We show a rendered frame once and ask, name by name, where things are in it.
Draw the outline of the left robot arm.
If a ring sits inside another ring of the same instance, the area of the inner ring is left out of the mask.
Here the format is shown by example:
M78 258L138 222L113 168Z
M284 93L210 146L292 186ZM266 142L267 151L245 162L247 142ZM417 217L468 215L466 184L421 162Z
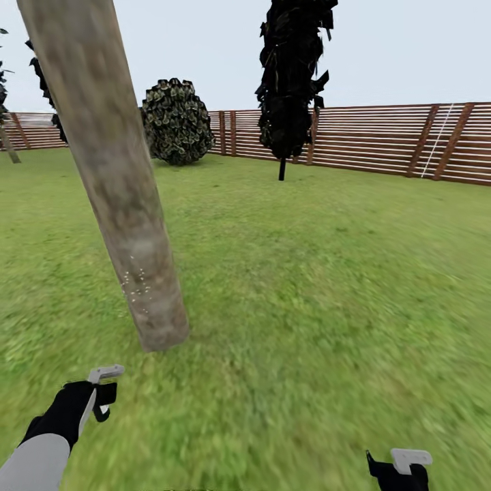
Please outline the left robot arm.
M122 365L95 366L88 381L58 391L48 411L32 419L23 443L0 468L0 491L59 491L70 452L92 409L117 399L117 383L103 385L101 380L124 372Z

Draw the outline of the pesticide atomizer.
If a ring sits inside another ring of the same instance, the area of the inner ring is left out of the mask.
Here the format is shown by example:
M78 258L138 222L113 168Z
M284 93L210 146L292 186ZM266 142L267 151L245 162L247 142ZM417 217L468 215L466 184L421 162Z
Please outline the pesticide atomizer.
M109 416L109 406L105 405L93 408L92 412L98 421L105 421Z

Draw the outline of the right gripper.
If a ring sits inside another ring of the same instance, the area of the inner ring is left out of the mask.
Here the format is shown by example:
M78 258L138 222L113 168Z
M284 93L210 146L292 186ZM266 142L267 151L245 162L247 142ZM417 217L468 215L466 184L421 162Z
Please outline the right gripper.
M382 491L428 491L427 473L422 466L410 465L411 474L399 474L392 463L375 462L368 456L370 474L378 478Z

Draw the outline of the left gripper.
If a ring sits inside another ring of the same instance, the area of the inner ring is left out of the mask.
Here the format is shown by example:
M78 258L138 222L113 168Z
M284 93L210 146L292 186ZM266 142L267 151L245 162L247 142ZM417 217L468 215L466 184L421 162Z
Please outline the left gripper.
M93 406L93 408L109 405L110 403L114 403L117 399L117 383L107 385L95 384L94 387L97 389L98 398L97 401L95 401L95 406Z

